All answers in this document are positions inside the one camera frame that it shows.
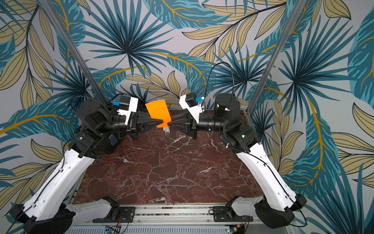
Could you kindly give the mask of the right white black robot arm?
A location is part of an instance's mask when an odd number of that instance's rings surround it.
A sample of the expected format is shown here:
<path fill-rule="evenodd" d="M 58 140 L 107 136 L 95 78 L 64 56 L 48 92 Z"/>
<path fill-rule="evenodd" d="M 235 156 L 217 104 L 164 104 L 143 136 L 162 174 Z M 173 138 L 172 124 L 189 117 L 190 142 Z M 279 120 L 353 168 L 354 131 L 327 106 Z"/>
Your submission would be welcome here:
<path fill-rule="evenodd" d="M 230 149 L 249 169 L 263 191 L 254 198 L 236 196 L 226 204 L 227 216 L 257 217 L 269 228 L 292 225 L 294 212 L 301 211 L 306 198 L 295 193 L 271 163 L 254 129 L 240 120 L 240 102 L 229 93 L 215 98 L 214 113 L 206 114 L 204 98 L 195 93 L 183 95 L 179 105 L 183 109 L 172 116 L 171 128 L 197 137 L 199 131 L 217 132 L 224 146 Z"/>

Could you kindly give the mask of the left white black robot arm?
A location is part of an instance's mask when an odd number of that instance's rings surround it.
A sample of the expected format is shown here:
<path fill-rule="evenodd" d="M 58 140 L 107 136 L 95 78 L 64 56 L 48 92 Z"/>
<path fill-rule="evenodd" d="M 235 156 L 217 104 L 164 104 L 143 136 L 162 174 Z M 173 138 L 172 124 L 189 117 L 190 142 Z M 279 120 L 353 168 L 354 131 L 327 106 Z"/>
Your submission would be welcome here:
<path fill-rule="evenodd" d="M 102 153 L 114 150 L 124 137 L 136 138 L 162 123 L 151 109 L 140 111 L 137 98 L 123 95 L 108 104 L 88 99 L 75 114 L 82 125 L 59 165 L 28 201 L 9 212 L 28 234 L 63 234 L 87 221 L 117 220 L 119 204 L 109 197 L 78 206 L 67 205 L 64 199 Z"/>

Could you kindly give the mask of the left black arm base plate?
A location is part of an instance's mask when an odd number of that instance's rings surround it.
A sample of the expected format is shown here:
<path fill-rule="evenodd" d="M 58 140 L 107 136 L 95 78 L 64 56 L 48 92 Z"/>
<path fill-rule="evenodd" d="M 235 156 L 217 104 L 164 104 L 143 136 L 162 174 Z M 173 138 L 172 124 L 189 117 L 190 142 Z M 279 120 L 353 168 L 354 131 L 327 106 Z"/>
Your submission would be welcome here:
<path fill-rule="evenodd" d="M 133 223 L 135 207 L 114 207 L 105 218 L 94 219 L 93 223 Z"/>

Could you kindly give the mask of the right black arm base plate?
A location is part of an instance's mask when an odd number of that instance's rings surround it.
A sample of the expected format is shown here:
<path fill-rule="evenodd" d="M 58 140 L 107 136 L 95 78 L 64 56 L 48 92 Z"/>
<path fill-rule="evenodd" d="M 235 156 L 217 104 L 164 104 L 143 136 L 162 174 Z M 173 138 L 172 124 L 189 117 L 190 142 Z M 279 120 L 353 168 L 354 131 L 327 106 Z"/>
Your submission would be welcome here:
<path fill-rule="evenodd" d="M 213 206 L 209 211 L 210 215 L 213 215 L 214 222 L 252 222 L 253 217 L 244 215 L 237 215 L 231 208 L 226 206 Z"/>

